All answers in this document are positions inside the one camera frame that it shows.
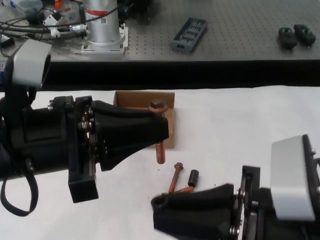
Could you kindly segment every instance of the cable connector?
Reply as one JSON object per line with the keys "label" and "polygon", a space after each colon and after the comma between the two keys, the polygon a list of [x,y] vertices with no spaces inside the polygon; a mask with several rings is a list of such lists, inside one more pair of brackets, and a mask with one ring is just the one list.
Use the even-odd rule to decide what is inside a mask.
{"label": "cable connector", "polygon": [[[43,24],[45,26],[54,26],[58,24],[58,21],[62,18],[61,13],[54,12],[52,15],[48,16],[44,21]],[[60,38],[61,34],[57,27],[48,27],[51,32],[51,36],[54,38]]]}

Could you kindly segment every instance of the metal mount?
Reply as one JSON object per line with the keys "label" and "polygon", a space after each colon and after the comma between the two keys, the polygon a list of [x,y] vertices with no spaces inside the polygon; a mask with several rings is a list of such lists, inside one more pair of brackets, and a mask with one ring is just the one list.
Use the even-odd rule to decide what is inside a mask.
{"label": "metal mount", "polygon": [[117,42],[103,44],[101,46],[93,45],[89,41],[82,44],[81,54],[95,55],[95,54],[124,54],[129,46],[129,29],[125,24],[119,27],[121,39]]}

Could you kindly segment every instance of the optical breadboard table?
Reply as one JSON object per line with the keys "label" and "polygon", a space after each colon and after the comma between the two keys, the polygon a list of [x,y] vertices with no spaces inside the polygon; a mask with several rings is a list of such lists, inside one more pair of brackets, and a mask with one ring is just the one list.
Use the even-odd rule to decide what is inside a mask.
{"label": "optical breadboard table", "polygon": [[[148,16],[147,25],[139,24],[132,18],[125,21],[129,28],[129,49],[123,55],[81,55],[82,39],[74,38],[48,41],[53,44],[52,61],[67,64],[96,63],[101,70],[110,64],[128,66],[132,63],[213,65],[315,61],[319,64],[318,0],[154,0]],[[7,21],[14,17],[17,16],[12,11],[0,6],[0,20]],[[170,42],[189,17],[207,20],[207,30],[193,52],[175,52],[170,48]],[[293,29],[294,24],[307,25],[317,36],[311,47],[298,44],[293,50],[283,50],[279,46],[279,28]],[[5,58],[0,56],[0,61],[5,61]],[[75,72],[88,70],[77,66]],[[291,68],[296,69],[297,66],[291,65]]]}

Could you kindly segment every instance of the black strap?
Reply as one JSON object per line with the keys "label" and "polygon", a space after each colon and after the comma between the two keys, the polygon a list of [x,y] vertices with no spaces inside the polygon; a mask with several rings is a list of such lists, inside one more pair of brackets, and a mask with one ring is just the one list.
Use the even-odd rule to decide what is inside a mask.
{"label": "black strap", "polygon": [[26,180],[28,181],[28,184],[30,186],[30,191],[31,191],[31,202],[30,202],[29,211],[25,211],[15,207],[7,200],[7,197],[6,197],[7,178],[3,180],[1,192],[0,192],[0,200],[4,208],[7,209],[10,213],[19,217],[25,217],[25,216],[28,216],[30,213],[32,213],[37,206],[38,198],[39,198],[38,184],[37,184],[35,175],[31,170],[28,170],[26,166],[22,167],[22,172]]}
{"label": "black strap", "polygon": [[[4,98],[0,100],[0,121],[3,115],[2,114],[3,104],[4,104]],[[3,180],[3,183],[2,183],[2,187],[0,191],[0,201],[4,206],[4,208],[7,209],[10,213],[19,217],[28,216],[30,213],[32,213],[35,210],[38,203],[38,198],[39,198],[39,189],[38,189],[38,184],[37,184],[35,175],[32,170],[29,170],[27,168],[26,162],[22,162],[24,160],[22,156],[20,156],[19,153],[17,153],[14,149],[12,149],[11,145],[7,141],[6,134],[4,133],[3,129],[0,129],[0,144],[2,144],[3,148],[9,154],[10,160],[12,162],[12,166],[15,168],[15,170],[18,171],[21,169],[26,180],[28,181],[30,191],[31,191],[31,202],[30,202],[29,211],[25,211],[13,206],[7,200],[7,197],[6,197],[6,184],[8,180],[7,177]]]}

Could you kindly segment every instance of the copper bolt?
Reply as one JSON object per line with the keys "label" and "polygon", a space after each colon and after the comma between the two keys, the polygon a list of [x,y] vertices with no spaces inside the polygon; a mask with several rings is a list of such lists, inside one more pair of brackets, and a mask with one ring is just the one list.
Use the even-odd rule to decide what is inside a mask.
{"label": "copper bolt", "polygon": [[194,187],[193,186],[188,186],[188,187],[185,187],[185,188],[182,188],[178,191],[174,191],[173,193],[174,194],[177,194],[177,193],[192,193],[194,191]]}
{"label": "copper bolt", "polygon": [[[159,117],[164,117],[164,112],[168,110],[167,103],[161,99],[154,99],[150,102],[149,111],[155,113]],[[166,149],[164,142],[158,142],[155,144],[156,161],[158,164],[164,164],[166,162]]]}
{"label": "copper bolt", "polygon": [[164,164],[166,162],[166,149],[163,141],[155,144],[155,151],[156,151],[156,162],[158,164]]}
{"label": "copper bolt", "polygon": [[174,165],[174,168],[175,168],[175,172],[174,172],[174,175],[173,175],[170,187],[169,187],[169,191],[168,191],[169,194],[173,194],[174,193],[175,188],[176,188],[176,184],[177,184],[177,180],[178,180],[178,177],[179,177],[179,174],[180,174],[180,171],[184,169],[184,165],[181,162],[177,162]]}

